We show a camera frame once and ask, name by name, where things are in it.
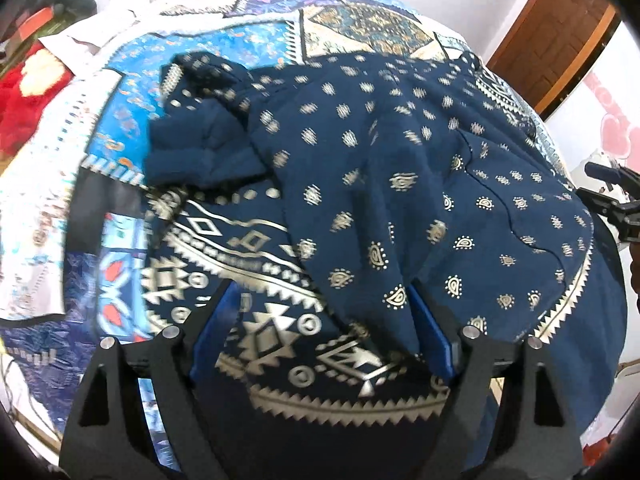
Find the printed cloth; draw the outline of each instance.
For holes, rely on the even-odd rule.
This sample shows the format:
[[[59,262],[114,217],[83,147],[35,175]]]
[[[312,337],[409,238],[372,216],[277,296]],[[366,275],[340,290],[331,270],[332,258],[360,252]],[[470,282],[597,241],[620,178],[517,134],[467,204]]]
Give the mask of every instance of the printed cloth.
[[[15,156],[35,133],[44,107],[73,74],[37,42],[0,80],[0,156]]]
[[[205,331],[192,373],[233,478],[297,478],[277,450],[303,456],[310,442],[332,459],[309,478],[355,463],[356,478],[414,478],[447,399],[412,358],[426,346],[414,279],[461,324],[550,345],[578,427],[590,423],[624,342],[616,246],[477,57],[249,71],[190,53],[162,72],[146,177],[186,187],[150,200],[164,241],[146,297],[181,304],[192,268],[237,283],[219,306],[239,317],[216,367]],[[483,424],[478,456],[491,413]]]
[[[494,336],[516,340],[591,259],[590,215],[535,149],[534,125],[495,103],[499,84],[471,54],[251,72],[189,54],[166,72],[162,87],[178,86],[150,126],[148,182],[215,189],[273,171],[290,244],[323,297],[387,348],[418,353],[405,308],[414,278],[461,322],[486,318]],[[220,102],[201,106],[196,96],[212,92]]]

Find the silver motif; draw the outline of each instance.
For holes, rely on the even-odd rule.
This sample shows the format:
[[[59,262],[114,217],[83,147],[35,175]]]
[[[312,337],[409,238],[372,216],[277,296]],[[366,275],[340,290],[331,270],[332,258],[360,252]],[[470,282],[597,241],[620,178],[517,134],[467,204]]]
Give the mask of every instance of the silver motif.
[[[515,265],[516,261],[517,260],[512,256],[507,256],[506,254],[500,255],[500,262],[506,267],[511,267],[512,265]]]
[[[322,202],[322,194],[320,193],[320,188],[316,186],[316,184],[306,186],[304,197],[305,202],[309,205],[318,205]]]
[[[462,295],[462,280],[457,274],[449,276],[444,283],[444,290],[447,291],[452,298],[460,298]]]
[[[416,180],[418,175],[415,173],[394,173],[389,182],[391,182],[391,188],[396,191],[408,191],[414,186]]]
[[[302,335],[316,335],[322,328],[322,322],[316,314],[303,314],[298,318],[298,331]]]
[[[463,164],[464,163],[462,161],[462,157],[460,157],[459,155],[454,155],[453,158],[451,159],[451,169],[453,171],[461,170]]]
[[[537,290],[532,290],[529,294],[527,294],[527,297],[529,298],[529,306],[532,310],[535,310],[535,308],[540,303],[540,292]]]
[[[405,138],[409,139],[414,144],[422,144],[422,141],[420,140],[420,137],[418,137],[416,134],[414,134],[410,130],[405,131],[404,136],[405,136]]]
[[[382,303],[386,303],[386,306],[388,308],[393,308],[393,310],[404,308],[404,304],[406,303],[406,291],[404,290],[402,283],[396,286],[388,294],[385,294]]]
[[[349,173],[344,174],[342,178],[342,182],[344,183],[345,186],[352,186],[356,182],[359,176],[360,176],[360,170],[350,171]]]
[[[475,326],[480,332],[486,335],[486,318],[485,317],[472,317],[468,323],[469,326]]]
[[[329,286],[332,288],[344,288],[353,281],[353,274],[346,269],[335,269],[329,273]]]
[[[270,111],[265,110],[260,114],[260,122],[265,126],[271,121],[273,121],[273,114]]]
[[[316,136],[315,131],[311,128],[305,128],[302,130],[302,140],[304,140],[307,144],[311,144],[314,146],[318,143],[318,136]]]
[[[160,304],[160,300],[183,300],[185,288],[190,284],[184,280],[188,272],[184,270],[187,263],[172,256],[171,259],[162,257],[159,260],[151,258],[151,266],[142,269],[140,283],[148,290],[142,294],[145,300],[153,304]]]
[[[475,246],[474,239],[468,236],[461,236],[457,238],[456,243],[453,244],[453,248],[457,251],[460,249],[469,251],[473,249],[474,246]]]
[[[344,142],[345,145],[349,146],[350,148],[358,145],[356,134],[354,134],[351,130],[347,130],[342,134],[342,142]]]
[[[276,168],[283,168],[284,165],[289,160],[289,152],[286,150],[282,150],[275,155],[273,155],[273,165]]]
[[[335,107],[335,111],[338,112],[338,117],[341,119],[346,119],[351,113],[349,105],[346,104],[337,105],[337,107]]]
[[[331,83],[324,83],[322,85],[322,91],[327,95],[335,95],[335,88]]]
[[[472,123],[471,124],[471,133],[475,134],[475,135],[482,135],[482,133],[484,132],[484,127],[481,126],[478,123]]]
[[[316,254],[316,243],[310,238],[304,238],[298,242],[298,256],[301,260],[308,260]]]
[[[351,213],[347,213],[344,211],[340,211],[334,218],[334,221],[331,224],[331,232],[337,233],[343,229],[347,229],[351,227],[353,223],[353,217]]]
[[[526,209],[528,206],[527,201],[521,196],[513,197],[513,203],[520,210]]]
[[[243,350],[240,358],[248,361],[246,371],[253,375],[263,375],[263,366],[280,366],[279,358],[294,358],[292,345],[300,338],[300,334],[288,330],[296,318],[284,316],[287,305],[265,303],[264,307],[266,312],[252,313],[255,321],[242,322],[246,335],[238,343]]]
[[[308,103],[300,107],[300,113],[303,114],[312,114],[316,110],[318,110],[318,106],[315,103]]]
[[[427,240],[432,244],[439,243],[447,233],[447,225],[440,220],[434,220],[427,230]]]
[[[171,309],[171,319],[174,320],[174,323],[184,323],[184,321],[189,317],[191,310],[185,306],[176,306]]]
[[[491,209],[494,208],[494,202],[486,196],[481,196],[480,198],[478,198],[478,200],[476,200],[476,205],[480,209],[485,209],[487,211],[491,211]]]
[[[308,366],[300,365],[289,370],[289,382],[297,388],[311,386],[316,380],[315,372]]]
[[[265,128],[270,134],[274,134],[280,130],[280,123],[278,121],[271,121]]]
[[[386,259],[385,250],[380,242],[371,242],[369,246],[369,263],[376,270],[385,270],[389,260]]]
[[[454,206],[453,200],[449,197],[449,195],[445,195],[444,193],[442,194],[442,199],[444,200],[445,211],[451,211]]]
[[[498,305],[500,308],[504,310],[509,310],[516,302],[516,299],[511,294],[501,294],[496,298]]]

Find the folded cloth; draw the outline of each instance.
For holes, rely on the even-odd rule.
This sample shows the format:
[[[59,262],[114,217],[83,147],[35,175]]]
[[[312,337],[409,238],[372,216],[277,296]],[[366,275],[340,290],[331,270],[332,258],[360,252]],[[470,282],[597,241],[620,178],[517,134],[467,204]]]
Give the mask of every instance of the folded cloth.
[[[367,351],[424,351],[405,289],[419,280],[461,324],[554,342],[578,426],[593,420],[625,335],[615,244],[476,56],[348,54],[248,71],[191,53],[163,73],[166,115],[150,124],[145,161],[151,186],[273,180],[288,246],[331,322],[370,335]],[[192,222],[202,229],[215,215]],[[227,275],[251,286],[234,261]]]
[[[35,133],[45,106],[73,74],[41,43],[0,80],[0,154],[14,156]]]

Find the zigzag border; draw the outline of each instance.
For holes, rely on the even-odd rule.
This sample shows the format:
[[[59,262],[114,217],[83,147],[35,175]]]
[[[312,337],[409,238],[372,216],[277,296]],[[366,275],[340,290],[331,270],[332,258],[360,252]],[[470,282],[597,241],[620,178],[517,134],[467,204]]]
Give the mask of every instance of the zigzag border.
[[[556,303],[556,307],[546,314],[543,321],[534,330],[533,335],[539,338],[543,343],[551,343],[556,331],[566,320],[566,317],[571,315],[573,309],[578,304],[578,300],[584,290],[584,285],[587,283],[587,278],[589,277],[592,254],[593,240],[591,241],[589,250],[584,257],[584,262],[575,275],[574,280],[571,282],[571,285],[569,285],[567,290],[560,297],[560,300]]]

